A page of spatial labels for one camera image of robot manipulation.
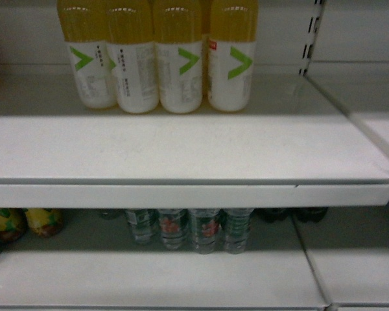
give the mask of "top shelf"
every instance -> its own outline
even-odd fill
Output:
[[[189,115],[91,111],[69,75],[0,82],[0,206],[308,206],[332,190],[320,203],[353,205],[355,189],[375,196],[367,204],[389,199],[389,160],[300,76],[256,76],[240,113],[204,103]]]

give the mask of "product label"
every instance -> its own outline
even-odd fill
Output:
[[[255,42],[209,40],[209,101],[242,108],[248,101],[252,83]]]
[[[161,103],[189,112],[202,101],[202,41],[156,44]]]
[[[0,231],[18,231],[24,227],[21,215],[12,209],[0,209]]]
[[[154,42],[141,44],[108,44],[112,74],[121,106],[144,112],[158,103]]]
[[[23,209],[23,212],[31,229],[62,224],[62,213],[59,209]]]
[[[159,222],[162,232],[178,233],[186,228],[188,218],[186,212],[182,211],[176,215],[160,215]]]
[[[105,41],[68,42],[67,48],[82,101],[90,106],[98,106],[101,102],[115,102],[110,57]]]
[[[193,217],[191,219],[192,231],[196,230],[196,235],[210,238],[218,233],[219,223],[216,218]]]

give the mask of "shelf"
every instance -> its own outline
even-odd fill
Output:
[[[389,206],[330,209],[298,229],[329,303],[389,306]]]
[[[312,78],[389,157],[389,76]]]
[[[0,78],[0,207],[380,205],[389,160],[300,76],[223,114],[91,111],[69,75]]]
[[[0,254],[0,307],[322,308],[290,220],[252,222],[245,253],[137,246],[125,217],[66,210],[59,235],[27,233]]]

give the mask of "plastic bottle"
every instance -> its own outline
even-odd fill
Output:
[[[159,209],[158,218],[164,246],[167,249],[178,249],[187,237],[187,210]]]
[[[257,0],[214,0],[209,39],[209,102],[220,111],[243,109],[252,83]]]
[[[159,102],[151,9],[147,0],[108,0],[117,101],[130,113],[144,113]]]
[[[158,217],[155,209],[127,209],[125,215],[137,244],[148,244],[158,233]]]
[[[199,254],[212,253],[218,239],[219,209],[190,209],[189,212],[193,250]]]
[[[49,238],[64,227],[59,209],[23,209],[30,230],[41,238]]]
[[[19,210],[0,209],[0,243],[16,241],[26,228],[26,221]]]
[[[224,225],[224,249],[231,254],[242,253],[249,237],[253,209],[225,209],[225,211],[227,218]]]
[[[202,8],[202,91],[207,95],[207,70],[209,68],[210,9],[212,0],[200,0]]]
[[[160,102],[188,113],[202,102],[202,17],[198,0],[155,0]]]
[[[89,108],[116,105],[109,37],[103,0],[58,0],[58,14],[67,43],[79,97]]]

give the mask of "fruit juice bottle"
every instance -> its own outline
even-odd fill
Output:
[[[202,17],[198,0],[154,0],[160,102],[188,113],[202,102]]]
[[[147,0],[108,0],[106,12],[117,101],[127,112],[148,112],[159,102],[150,5]]]
[[[64,223],[59,209],[23,209],[30,230],[41,238],[49,238],[62,230]]]
[[[16,241],[26,232],[26,221],[18,209],[0,209],[0,243]]]
[[[207,69],[209,64],[209,35],[210,35],[210,9],[212,0],[200,0],[202,8],[202,90],[203,96],[207,95]]]
[[[249,101],[257,17],[257,0],[212,2],[208,97],[218,110],[238,111]]]
[[[102,0],[58,0],[58,14],[81,101],[89,108],[116,105]]]

